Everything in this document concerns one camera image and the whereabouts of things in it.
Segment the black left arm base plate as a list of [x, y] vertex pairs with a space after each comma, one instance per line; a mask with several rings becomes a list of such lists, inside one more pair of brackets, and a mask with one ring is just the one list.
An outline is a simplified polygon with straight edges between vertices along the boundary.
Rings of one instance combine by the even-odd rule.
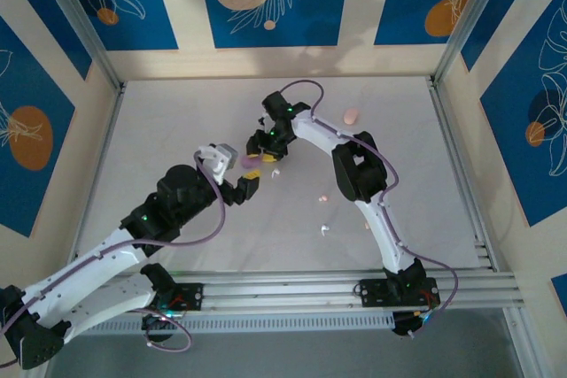
[[161, 289], [151, 302], [151, 308], [163, 313], [200, 312], [204, 299], [202, 283], [179, 283]]

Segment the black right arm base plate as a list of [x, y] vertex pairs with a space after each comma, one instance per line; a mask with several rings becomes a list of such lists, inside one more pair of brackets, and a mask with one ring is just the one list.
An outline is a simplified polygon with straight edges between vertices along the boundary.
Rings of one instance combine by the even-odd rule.
[[358, 283], [363, 307], [437, 307], [440, 296], [435, 292], [437, 283], [426, 278], [417, 284], [394, 286], [387, 279], [364, 279]]

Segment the black electronics box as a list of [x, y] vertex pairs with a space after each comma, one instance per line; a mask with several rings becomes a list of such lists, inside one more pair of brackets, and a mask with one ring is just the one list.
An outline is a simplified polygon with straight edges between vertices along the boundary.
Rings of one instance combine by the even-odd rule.
[[392, 332], [397, 336], [412, 337], [430, 318], [431, 311], [395, 312], [392, 316], [394, 320]]
[[174, 327], [159, 316], [146, 314], [142, 318], [141, 329], [150, 342], [164, 343], [173, 336]]

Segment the aluminium frame post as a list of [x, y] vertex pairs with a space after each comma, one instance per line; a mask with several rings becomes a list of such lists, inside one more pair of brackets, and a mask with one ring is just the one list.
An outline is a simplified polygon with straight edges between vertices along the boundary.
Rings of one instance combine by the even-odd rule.
[[509, 334], [524, 378], [540, 378], [537, 358], [528, 335], [528, 328], [518, 307], [504, 307], [504, 314]]
[[108, 83], [121, 92], [123, 82], [120, 80], [114, 66], [107, 55], [105, 46], [99, 38], [88, 15], [83, 10], [79, 0], [56, 0], [59, 9], [80, 39], [91, 59], [97, 64]]
[[449, 36], [446, 48], [431, 75], [431, 85], [437, 89], [447, 77], [448, 71], [461, 53], [462, 47], [470, 37], [478, 20], [484, 11], [489, 0], [469, 0], [454, 27], [453, 33]]

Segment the aluminium table side rail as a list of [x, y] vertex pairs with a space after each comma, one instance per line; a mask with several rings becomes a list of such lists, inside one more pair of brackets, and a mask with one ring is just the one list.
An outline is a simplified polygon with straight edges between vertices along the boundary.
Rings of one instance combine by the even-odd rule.
[[75, 230], [75, 233], [74, 233], [74, 239], [73, 239], [73, 242], [72, 242], [72, 245], [71, 245], [69, 255], [67, 256], [67, 259], [66, 259], [67, 265], [70, 264], [72, 261], [76, 260], [79, 257], [77, 246], [78, 246], [78, 244], [81, 240], [82, 234], [84, 232], [84, 228], [86, 226], [87, 218], [89, 217], [89, 212], [91, 210], [91, 207], [92, 207], [92, 204], [93, 204], [93, 201], [94, 201], [94, 197], [95, 197], [95, 194], [96, 194], [96, 190], [97, 190], [98, 181], [100, 180], [102, 169], [103, 169], [103, 166], [105, 164], [105, 158], [106, 158], [107, 152], [109, 150], [109, 147], [110, 147], [110, 144], [111, 144], [111, 141], [112, 141], [112, 138], [113, 138], [114, 129], [116, 127], [116, 123], [117, 123], [117, 120], [119, 118], [120, 109], [121, 109], [121, 106], [122, 106], [122, 103], [123, 103], [123, 99], [124, 99], [124, 95], [125, 95], [127, 86], [128, 86], [128, 83], [126, 81], [124, 81], [120, 84], [120, 89], [117, 93], [117, 96], [116, 96], [114, 104], [113, 104], [112, 113], [109, 117], [108, 122], [106, 123], [106, 128], [105, 128], [105, 133], [104, 133], [102, 145], [101, 145], [100, 150], [97, 154], [97, 163], [96, 163], [96, 167], [94, 169], [93, 179], [92, 179], [92, 182], [89, 186], [88, 196], [86, 198], [85, 204], [83, 206], [83, 209], [82, 209], [80, 217], [79, 217], [77, 229]]
[[494, 265], [493, 255], [486, 238], [485, 223], [483, 222], [478, 203], [470, 186], [469, 176], [467, 175], [465, 165], [462, 160], [461, 153], [457, 138], [455, 137], [454, 130], [451, 126], [451, 120], [448, 115], [448, 110], [444, 105], [442, 96], [431, 76], [427, 78], [428, 90], [431, 97], [431, 102], [440, 126], [440, 131], [447, 148], [447, 153], [453, 169], [456, 180], [456, 185], [464, 205], [464, 210], [469, 219], [469, 223], [473, 231], [474, 244], [481, 253], [478, 255], [481, 268], [497, 271], [498, 267]]

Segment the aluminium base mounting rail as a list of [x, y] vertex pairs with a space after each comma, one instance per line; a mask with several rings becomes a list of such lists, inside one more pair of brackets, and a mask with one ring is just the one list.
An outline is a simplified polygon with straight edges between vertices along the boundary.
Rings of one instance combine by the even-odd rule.
[[[515, 276], [510, 272], [489, 269], [428, 271], [437, 283], [440, 305], [435, 308], [501, 308], [521, 307], [521, 295]], [[304, 312], [410, 312], [429, 307], [363, 307], [358, 283], [364, 279], [385, 279], [378, 271], [298, 272], [298, 273], [186, 273], [176, 274], [179, 283], [202, 283], [204, 299], [200, 312], [162, 314], [181, 318], [184, 315], [270, 314]], [[157, 291], [148, 277], [125, 274], [86, 296], [86, 286], [68, 282], [48, 292], [32, 307], [45, 325], [60, 320], [92, 327], [126, 312], [137, 310], [148, 314]]]

